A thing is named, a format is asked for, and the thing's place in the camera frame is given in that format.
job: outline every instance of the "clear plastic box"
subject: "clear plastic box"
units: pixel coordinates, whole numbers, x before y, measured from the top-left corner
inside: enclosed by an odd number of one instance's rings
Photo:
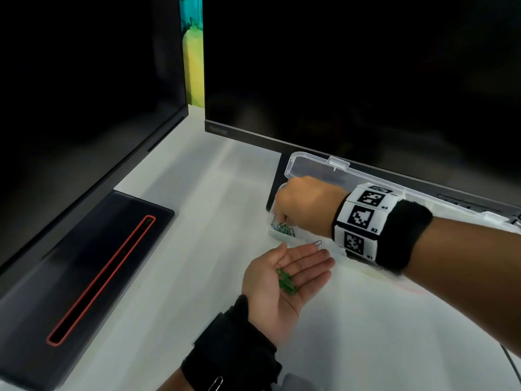
[[[448,218],[467,223],[475,223],[477,225],[483,225],[521,234],[521,229],[519,229],[519,227],[516,225],[508,223],[509,220],[506,217],[491,212],[477,213],[476,211],[459,207],[458,205],[445,202],[441,199],[426,195],[419,191],[408,189],[390,181],[351,169],[349,165],[349,162],[334,156],[331,156],[326,160],[306,152],[295,152],[290,157],[284,175],[288,179],[303,176],[315,177],[330,184],[339,185],[348,192],[352,191],[359,184],[371,182],[375,185],[389,188],[391,190],[403,191],[407,200],[426,206],[436,217]],[[299,229],[296,226],[288,226],[286,233],[283,233],[277,230],[277,225],[278,223],[273,214],[272,207],[268,216],[268,233],[270,236],[279,241],[285,241],[292,246],[318,242],[320,248],[326,248],[329,250],[331,256],[336,259],[337,263],[340,261],[350,267],[355,267],[364,273],[369,272],[374,276],[373,272],[375,270],[369,270],[370,268],[365,264],[360,264],[356,261],[348,259],[345,250],[337,246],[331,239],[316,236],[306,230]],[[382,270],[380,270],[380,272],[390,280],[394,280],[394,282],[397,282],[399,279],[403,279],[396,278],[390,273],[384,272]]]

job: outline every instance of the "forearm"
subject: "forearm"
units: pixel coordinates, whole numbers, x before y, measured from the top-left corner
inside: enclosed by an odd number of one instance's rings
[[[181,368],[177,369],[157,391],[194,391],[185,379]]]
[[[434,217],[404,274],[521,355],[520,248],[520,235]]]

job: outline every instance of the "monitor stand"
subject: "monitor stand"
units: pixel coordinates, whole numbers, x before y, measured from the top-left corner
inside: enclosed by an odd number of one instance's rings
[[[0,301],[0,377],[31,390],[58,386],[173,217],[108,194]]]
[[[273,178],[273,184],[271,185],[271,191],[269,192],[268,202],[266,203],[266,211],[271,210],[271,206],[275,200],[275,195],[277,194],[280,186],[288,182],[284,172],[286,171],[286,167],[288,166],[289,161],[290,155],[280,155],[279,165],[277,166],[277,171],[275,172],[275,177]]]

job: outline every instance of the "computer monitor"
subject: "computer monitor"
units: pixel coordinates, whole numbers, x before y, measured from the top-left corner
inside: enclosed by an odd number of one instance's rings
[[[52,389],[173,219],[113,188],[188,115],[179,0],[3,10],[0,377]]]
[[[521,0],[204,0],[205,129],[281,152],[282,170],[294,151],[334,155],[515,222],[519,8]]]

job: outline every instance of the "right hand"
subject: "right hand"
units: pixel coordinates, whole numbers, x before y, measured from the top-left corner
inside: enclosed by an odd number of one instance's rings
[[[274,212],[279,222],[331,238],[333,218],[347,195],[337,185],[309,176],[294,177],[277,192]]]

